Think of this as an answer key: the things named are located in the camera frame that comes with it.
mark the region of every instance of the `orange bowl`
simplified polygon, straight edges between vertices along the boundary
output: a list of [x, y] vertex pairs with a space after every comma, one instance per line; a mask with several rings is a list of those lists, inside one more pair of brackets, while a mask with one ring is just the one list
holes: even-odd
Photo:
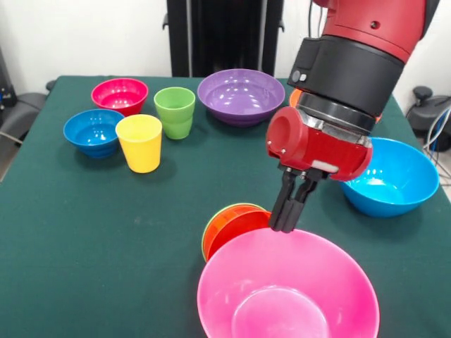
[[290, 95], [290, 99], [288, 100], [290, 102], [290, 107], [296, 108], [297, 102], [299, 101], [301, 94], [302, 94], [301, 89], [293, 90], [293, 92]]
[[239, 203], [218, 211], [207, 223], [204, 234], [202, 235], [202, 255], [206, 261], [206, 255], [215, 236], [227, 225], [227, 223], [239, 215], [250, 211], [264, 211], [264, 209], [255, 204]]
[[208, 250], [205, 251], [208, 261], [225, 243], [252, 230], [268, 227], [271, 213], [266, 210], [240, 210], [235, 216], [226, 221], [223, 227], [216, 233]]

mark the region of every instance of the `yellow cup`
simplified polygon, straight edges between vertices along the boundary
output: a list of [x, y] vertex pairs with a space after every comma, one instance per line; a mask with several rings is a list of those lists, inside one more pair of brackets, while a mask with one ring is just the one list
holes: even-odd
[[116, 126], [128, 167], [136, 173], [150, 173], [160, 165], [161, 121], [138, 114], [122, 119]]

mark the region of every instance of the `pink bowl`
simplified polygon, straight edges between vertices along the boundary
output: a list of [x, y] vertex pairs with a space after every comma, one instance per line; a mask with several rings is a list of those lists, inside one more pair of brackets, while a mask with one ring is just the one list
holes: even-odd
[[379, 307], [346, 252], [301, 230], [261, 229], [219, 249], [197, 290], [210, 338], [376, 338]]
[[91, 93], [96, 106], [118, 111], [124, 116], [141, 112], [149, 95], [145, 83], [129, 78], [112, 79], [97, 85]]

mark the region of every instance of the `plastic bowl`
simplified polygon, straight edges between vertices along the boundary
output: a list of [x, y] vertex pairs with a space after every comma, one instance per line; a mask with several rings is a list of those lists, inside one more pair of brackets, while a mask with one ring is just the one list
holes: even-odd
[[230, 206], [226, 206], [218, 211], [210, 221], [206, 224], [204, 234], [202, 235], [202, 255], [206, 261], [206, 253], [210, 251], [210, 246], [221, 229], [227, 224], [227, 222], [236, 216], [237, 213], [243, 211], [264, 210], [262, 207], [251, 203], [236, 203]]
[[260, 229], [228, 242], [197, 290], [210, 338], [376, 338], [379, 307], [368, 277], [328, 240]]
[[295, 89], [292, 91], [292, 93], [290, 95], [290, 99], [288, 100], [290, 103], [290, 107], [296, 108], [297, 102], [299, 101], [301, 94], [302, 94], [301, 89]]
[[105, 158], [118, 148], [116, 125], [124, 116], [108, 109], [83, 111], [70, 118], [63, 128], [64, 137], [92, 158]]
[[373, 158], [366, 171], [341, 182], [346, 197], [371, 217], [393, 217], [415, 209], [437, 191], [435, 166], [419, 150], [392, 139], [372, 138]]
[[91, 99], [99, 108], [113, 109], [124, 116], [141, 112], [149, 95], [145, 83], [129, 78], [112, 79], [97, 85]]
[[258, 70], [228, 69], [206, 77], [197, 96], [218, 120], [249, 127], [273, 115], [285, 100], [285, 90], [274, 77]]
[[209, 224], [204, 238], [206, 261], [227, 242], [246, 232], [268, 227], [271, 213], [258, 206], [236, 205], [220, 212]]

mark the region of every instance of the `white wall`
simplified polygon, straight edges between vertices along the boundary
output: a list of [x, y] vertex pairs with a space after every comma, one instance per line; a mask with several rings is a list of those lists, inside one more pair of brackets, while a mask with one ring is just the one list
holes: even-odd
[[[287, 77], [304, 37], [307, 36], [309, 1], [285, 0], [283, 20], [285, 33], [279, 34], [276, 76]], [[313, 12], [314, 29], [319, 18]], [[417, 45], [406, 65], [394, 94], [404, 113], [414, 103], [412, 89], [427, 85], [435, 94], [451, 94], [451, 1], [441, 0], [428, 34]]]
[[[285, 0], [277, 77], [288, 76], [307, 36], [308, 9], [308, 0]], [[61, 74], [171, 76], [165, 13], [166, 0], [0, 0], [0, 46], [18, 93], [43, 92]], [[416, 85], [451, 92], [450, 13], [451, 1], [442, 0], [404, 70], [395, 89], [403, 110], [413, 103]], [[313, 17], [316, 36], [318, 6]]]
[[0, 0], [0, 46], [18, 93], [59, 75], [171, 76], [166, 0]]

